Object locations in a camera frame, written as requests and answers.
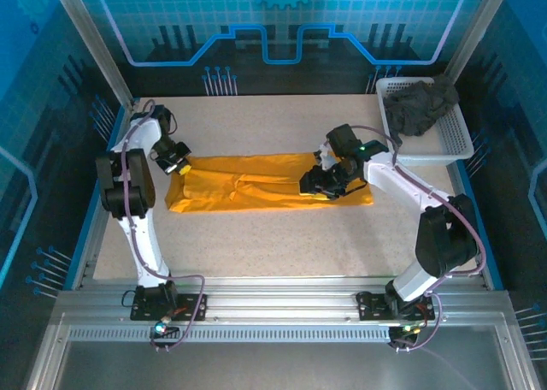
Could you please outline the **yellow t-shirt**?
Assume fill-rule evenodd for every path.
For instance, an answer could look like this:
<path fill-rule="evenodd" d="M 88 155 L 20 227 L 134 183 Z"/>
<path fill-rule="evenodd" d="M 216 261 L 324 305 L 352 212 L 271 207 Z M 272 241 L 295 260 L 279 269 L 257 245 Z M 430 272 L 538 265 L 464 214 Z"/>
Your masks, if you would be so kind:
<path fill-rule="evenodd" d="M 371 206 L 369 186 L 350 185 L 353 193 L 329 201 L 300 193 L 299 181 L 315 165 L 310 153 L 235 157 L 191 157 L 184 174 L 171 176 L 168 210 L 180 214 L 246 210 L 312 210 Z"/>

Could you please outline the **dark grey t-shirt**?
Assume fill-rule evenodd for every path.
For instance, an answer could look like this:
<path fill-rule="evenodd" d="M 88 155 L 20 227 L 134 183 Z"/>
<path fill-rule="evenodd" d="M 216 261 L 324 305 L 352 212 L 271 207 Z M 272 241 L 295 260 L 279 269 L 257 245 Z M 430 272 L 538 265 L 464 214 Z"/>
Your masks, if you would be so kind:
<path fill-rule="evenodd" d="M 432 83 L 417 81 L 393 92 L 383 100 L 389 132 L 402 144 L 401 136 L 420 137 L 459 103 L 459 94 L 444 75 Z"/>

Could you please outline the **blue table edge trim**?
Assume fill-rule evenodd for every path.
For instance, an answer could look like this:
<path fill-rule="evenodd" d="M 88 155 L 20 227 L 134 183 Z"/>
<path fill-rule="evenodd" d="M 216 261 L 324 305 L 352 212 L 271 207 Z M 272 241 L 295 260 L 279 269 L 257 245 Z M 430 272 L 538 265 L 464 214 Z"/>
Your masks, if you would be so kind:
<path fill-rule="evenodd" d="M 128 120 L 131 115 L 131 111 L 127 111 L 123 106 L 120 106 L 109 141 L 102 153 L 109 151 L 118 143 L 120 137 L 127 130 Z M 96 181 L 64 281 L 63 291 L 79 289 L 89 257 L 93 257 L 99 252 L 108 219 L 109 214 L 101 204 L 99 182 Z"/>
<path fill-rule="evenodd" d="M 485 284 L 490 290 L 502 291 L 505 289 L 505 287 L 503 285 L 503 281 L 498 270 L 496 258 L 494 257 L 491 243 L 485 229 L 485 224 L 482 215 L 480 214 L 479 206 L 474 195 L 473 187 L 471 185 L 471 181 L 469 179 L 467 170 L 465 169 L 464 163 L 463 161 L 453 162 L 447 167 L 447 169 L 456 194 L 465 193 L 473 203 L 477 221 L 478 234 L 485 246 L 486 252 L 486 264 L 482 272 Z"/>

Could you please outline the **white plastic basket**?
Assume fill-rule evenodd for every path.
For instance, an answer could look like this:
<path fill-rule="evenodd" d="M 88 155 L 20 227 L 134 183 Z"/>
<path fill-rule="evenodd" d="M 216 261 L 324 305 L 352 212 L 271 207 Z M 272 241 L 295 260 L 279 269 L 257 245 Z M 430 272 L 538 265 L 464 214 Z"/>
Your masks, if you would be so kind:
<path fill-rule="evenodd" d="M 434 86 L 430 77 L 390 77 L 376 81 L 375 91 L 385 134 L 389 135 L 389 123 L 385 113 L 385 99 L 392 93 L 418 82 Z M 397 160 L 406 166 L 446 166 L 455 161 L 468 159 L 474 153 L 473 142 L 464 121 L 460 106 L 454 105 L 421 136 L 400 134 L 402 145 Z"/>

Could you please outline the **slotted aluminium strip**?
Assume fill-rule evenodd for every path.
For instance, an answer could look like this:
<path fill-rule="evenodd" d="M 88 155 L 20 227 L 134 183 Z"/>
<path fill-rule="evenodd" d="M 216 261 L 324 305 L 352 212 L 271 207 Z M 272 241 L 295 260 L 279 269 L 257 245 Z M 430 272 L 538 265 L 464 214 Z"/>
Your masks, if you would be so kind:
<path fill-rule="evenodd" d="M 152 337 L 150 326 L 72 328 L 74 342 L 148 342 L 173 344 L 181 336 L 179 328 Z M 388 327 L 374 326 L 194 326 L 186 343 L 388 343 Z"/>

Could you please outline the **small black led board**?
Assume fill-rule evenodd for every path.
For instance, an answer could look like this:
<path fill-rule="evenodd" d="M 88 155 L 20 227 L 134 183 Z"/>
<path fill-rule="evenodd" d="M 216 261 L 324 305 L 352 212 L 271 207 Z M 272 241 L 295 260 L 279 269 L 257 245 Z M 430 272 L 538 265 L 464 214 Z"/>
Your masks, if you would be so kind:
<path fill-rule="evenodd" d="M 410 352 L 416 345 L 418 333 L 412 326 L 404 327 L 389 327 L 388 331 L 389 342 L 388 346 L 396 352 Z"/>
<path fill-rule="evenodd" d="M 180 328 L 159 321 L 150 329 L 150 343 L 159 352 L 174 345 L 180 337 Z"/>

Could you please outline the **grey metal base panel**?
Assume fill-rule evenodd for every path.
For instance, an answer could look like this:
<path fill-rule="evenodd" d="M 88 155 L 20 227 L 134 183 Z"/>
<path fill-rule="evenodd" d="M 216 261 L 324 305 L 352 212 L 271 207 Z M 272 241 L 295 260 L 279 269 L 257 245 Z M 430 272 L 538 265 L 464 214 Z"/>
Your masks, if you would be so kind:
<path fill-rule="evenodd" d="M 444 327 L 413 352 L 358 340 L 137 342 L 45 336 L 21 390 L 547 390 L 500 327 Z"/>

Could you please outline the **aluminium frame rail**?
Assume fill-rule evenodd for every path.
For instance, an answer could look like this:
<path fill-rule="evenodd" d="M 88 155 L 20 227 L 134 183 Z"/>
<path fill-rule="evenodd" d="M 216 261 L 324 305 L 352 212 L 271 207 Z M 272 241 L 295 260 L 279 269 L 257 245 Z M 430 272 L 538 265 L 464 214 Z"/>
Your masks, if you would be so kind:
<path fill-rule="evenodd" d="M 205 284 L 185 282 L 181 292 L 204 290 L 206 324 L 342 325 L 359 322 L 358 292 L 381 293 L 386 277 L 211 277 Z M 134 289 L 127 279 L 91 280 L 74 291 L 60 292 L 51 324 L 126 326 L 129 310 L 121 296 Z M 453 278 L 436 290 L 445 326 L 493 324 L 509 319 L 512 305 L 505 291 L 489 291 L 481 277 Z"/>

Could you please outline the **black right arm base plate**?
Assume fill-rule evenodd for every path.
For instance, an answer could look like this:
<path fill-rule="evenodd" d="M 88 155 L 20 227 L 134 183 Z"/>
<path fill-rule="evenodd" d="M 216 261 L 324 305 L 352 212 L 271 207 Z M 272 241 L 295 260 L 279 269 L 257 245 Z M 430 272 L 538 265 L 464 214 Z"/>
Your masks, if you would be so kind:
<path fill-rule="evenodd" d="M 425 296 L 406 302 L 388 293 L 359 292 L 356 304 L 361 321 L 430 322 L 436 319 L 432 299 Z"/>

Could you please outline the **aluminium frame post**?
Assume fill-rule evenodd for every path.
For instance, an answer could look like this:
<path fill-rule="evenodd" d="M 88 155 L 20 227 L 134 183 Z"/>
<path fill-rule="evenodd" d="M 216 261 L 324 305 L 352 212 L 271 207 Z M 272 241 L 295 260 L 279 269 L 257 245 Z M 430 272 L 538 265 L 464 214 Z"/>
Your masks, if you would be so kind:
<path fill-rule="evenodd" d="M 120 105 L 134 110 L 134 100 L 114 58 L 83 0 L 59 0 Z"/>
<path fill-rule="evenodd" d="M 455 84 L 504 0 L 482 0 L 444 74 Z"/>

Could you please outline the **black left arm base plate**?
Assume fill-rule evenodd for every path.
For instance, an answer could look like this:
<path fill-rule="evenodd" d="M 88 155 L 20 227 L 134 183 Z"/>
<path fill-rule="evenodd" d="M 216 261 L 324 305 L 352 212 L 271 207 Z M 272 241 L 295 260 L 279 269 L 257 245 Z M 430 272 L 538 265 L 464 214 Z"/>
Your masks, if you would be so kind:
<path fill-rule="evenodd" d="M 133 295 L 130 319 L 138 322 L 189 322 L 194 311 L 195 321 L 205 319 L 207 296 L 201 299 L 194 293 L 178 293 L 169 282 L 157 287 L 137 287 Z"/>

